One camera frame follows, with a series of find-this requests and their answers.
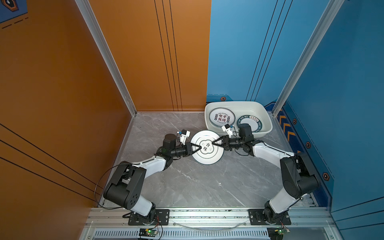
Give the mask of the white flower outline plate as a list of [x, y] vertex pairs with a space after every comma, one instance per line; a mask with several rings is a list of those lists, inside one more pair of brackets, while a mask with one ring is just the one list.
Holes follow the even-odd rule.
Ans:
[[218, 138], [219, 135], [208, 130], [196, 133], [191, 139], [191, 142], [201, 145], [202, 149], [198, 153], [192, 155], [193, 158], [203, 165], [212, 165], [218, 162], [224, 155], [223, 148], [212, 145], [212, 141]]

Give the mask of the white red text plate front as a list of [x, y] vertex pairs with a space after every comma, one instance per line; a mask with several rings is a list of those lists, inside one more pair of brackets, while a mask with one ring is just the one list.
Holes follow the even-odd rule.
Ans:
[[233, 125], [236, 120], [235, 114], [227, 108], [215, 108], [209, 113], [209, 122], [217, 128], [225, 125]]

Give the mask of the green rim plate front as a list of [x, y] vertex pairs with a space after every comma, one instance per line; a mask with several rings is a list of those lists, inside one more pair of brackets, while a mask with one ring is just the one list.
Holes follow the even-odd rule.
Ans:
[[263, 128], [262, 121], [253, 115], [243, 115], [237, 120], [238, 129], [242, 124], [248, 124], [251, 127], [252, 133], [259, 133]]

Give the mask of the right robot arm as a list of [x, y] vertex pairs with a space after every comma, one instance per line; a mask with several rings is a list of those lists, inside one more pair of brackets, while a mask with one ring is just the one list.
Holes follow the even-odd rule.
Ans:
[[320, 186], [315, 167], [309, 158], [303, 153], [286, 152], [256, 140], [249, 124], [240, 124], [236, 138], [222, 136], [214, 140], [213, 145], [226, 151], [243, 149], [248, 155], [264, 159], [281, 170], [283, 188], [266, 202], [265, 217], [275, 218], [285, 214], [303, 196]]

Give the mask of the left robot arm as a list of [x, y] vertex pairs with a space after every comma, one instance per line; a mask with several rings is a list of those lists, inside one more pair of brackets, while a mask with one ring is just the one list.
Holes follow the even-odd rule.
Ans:
[[201, 146], [191, 142], [177, 145], [176, 135], [165, 135], [163, 145], [150, 159], [138, 163], [123, 161], [117, 165], [104, 188], [104, 199], [134, 212], [147, 221], [154, 220], [156, 205], [141, 196], [145, 179], [166, 170], [176, 158], [191, 156], [201, 149]]

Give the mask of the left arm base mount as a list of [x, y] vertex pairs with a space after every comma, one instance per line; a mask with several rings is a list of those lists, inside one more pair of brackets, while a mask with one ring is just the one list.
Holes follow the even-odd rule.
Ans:
[[130, 213], [129, 226], [155, 226], [160, 224], [167, 226], [170, 220], [170, 209], [152, 208], [147, 216], [140, 215], [136, 212]]

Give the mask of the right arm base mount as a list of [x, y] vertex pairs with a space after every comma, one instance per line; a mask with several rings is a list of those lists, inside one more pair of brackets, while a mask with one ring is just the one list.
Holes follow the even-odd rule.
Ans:
[[285, 225], [292, 224], [288, 211], [276, 214], [271, 208], [249, 209], [249, 220], [252, 226]]

